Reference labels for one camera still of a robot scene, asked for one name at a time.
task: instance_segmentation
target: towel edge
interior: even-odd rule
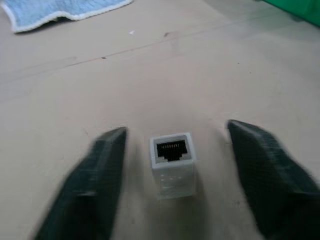
[[[124,7],[124,6],[132,3],[133,1],[134,0],[124,0],[122,2],[115,4],[115,5],[107,6],[102,9],[99,9],[99,10],[89,11],[89,12],[77,14],[77,15],[72,15],[67,11],[56,11],[56,12],[49,14],[46,17],[43,17],[39,21],[36,21],[35,23],[30,24],[30,25],[26,25],[26,26],[18,26],[17,25],[17,20],[15,17],[15,14],[10,9],[10,7],[8,7],[8,5],[6,5],[4,2],[1,3],[1,7],[3,8],[3,10],[5,11],[5,13],[8,15],[8,17],[10,19],[10,22],[12,25],[12,27],[11,27],[12,31],[14,33],[21,33],[21,32],[27,32],[27,31],[36,29],[36,28],[40,27],[41,25],[48,23],[48,22],[50,22],[56,18],[59,18],[59,17],[65,17],[65,18],[73,20],[73,21],[79,21],[79,20],[87,19],[87,18],[96,16],[96,15],[100,15],[100,14]]]

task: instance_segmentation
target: white network connector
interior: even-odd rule
[[[158,199],[193,195],[196,152],[191,134],[185,132],[152,137],[149,147]]]

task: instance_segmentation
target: beige floor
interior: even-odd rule
[[[261,239],[225,122],[275,133],[320,179],[320,31],[264,2],[136,0],[14,35],[0,10],[0,233],[30,238],[65,174],[128,126],[116,240]],[[157,201],[148,139],[191,132],[199,194]]]

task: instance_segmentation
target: green object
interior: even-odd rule
[[[44,219],[36,240],[108,240],[121,191],[127,129],[96,139],[71,171]]]
[[[264,0],[286,12],[320,26],[320,0]]]
[[[320,190],[276,138],[229,120],[238,176],[256,225],[266,239],[319,240]]]

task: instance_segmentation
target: blue towel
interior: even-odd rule
[[[4,0],[1,4],[10,18],[14,33],[26,32],[41,25],[66,17],[82,20],[102,14],[133,0]]]

